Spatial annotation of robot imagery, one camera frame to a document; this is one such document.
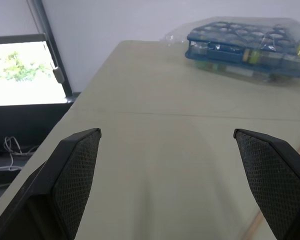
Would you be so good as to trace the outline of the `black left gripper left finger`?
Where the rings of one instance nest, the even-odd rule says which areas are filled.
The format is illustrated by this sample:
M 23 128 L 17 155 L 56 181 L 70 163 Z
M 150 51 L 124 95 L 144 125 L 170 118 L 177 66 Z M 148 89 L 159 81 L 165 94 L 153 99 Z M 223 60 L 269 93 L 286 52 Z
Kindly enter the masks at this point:
M 0 240 L 74 240 L 93 183 L 99 128 L 61 140 L 0 215 Z

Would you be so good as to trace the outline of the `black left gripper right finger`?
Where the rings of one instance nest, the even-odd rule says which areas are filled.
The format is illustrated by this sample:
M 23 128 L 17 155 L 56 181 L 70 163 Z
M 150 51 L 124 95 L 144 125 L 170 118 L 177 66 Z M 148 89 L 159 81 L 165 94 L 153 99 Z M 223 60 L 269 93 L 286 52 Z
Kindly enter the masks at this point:
M 251 193 L 277 240 L 300 240 L 300 154 L 268 134 L 235 129 Z

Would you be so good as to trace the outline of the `blue tray in plastic wrap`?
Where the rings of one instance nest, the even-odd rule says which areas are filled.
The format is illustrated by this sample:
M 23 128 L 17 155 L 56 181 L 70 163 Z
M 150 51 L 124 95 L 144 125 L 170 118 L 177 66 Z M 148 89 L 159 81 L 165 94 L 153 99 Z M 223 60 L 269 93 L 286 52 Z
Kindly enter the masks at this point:
M 198 69 L 272 85 L 300 83 L 300 22 L 215 16 L 185 23 L 162 41 L 180 45 Z

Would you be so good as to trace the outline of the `window with dark frame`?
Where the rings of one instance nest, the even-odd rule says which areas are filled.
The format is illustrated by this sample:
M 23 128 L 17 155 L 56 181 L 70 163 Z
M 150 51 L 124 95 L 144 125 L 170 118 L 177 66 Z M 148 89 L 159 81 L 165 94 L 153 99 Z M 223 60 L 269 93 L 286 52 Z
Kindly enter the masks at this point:
M 72 96 L 46 34 L 0 36 L 0 106 L 67 103 Z

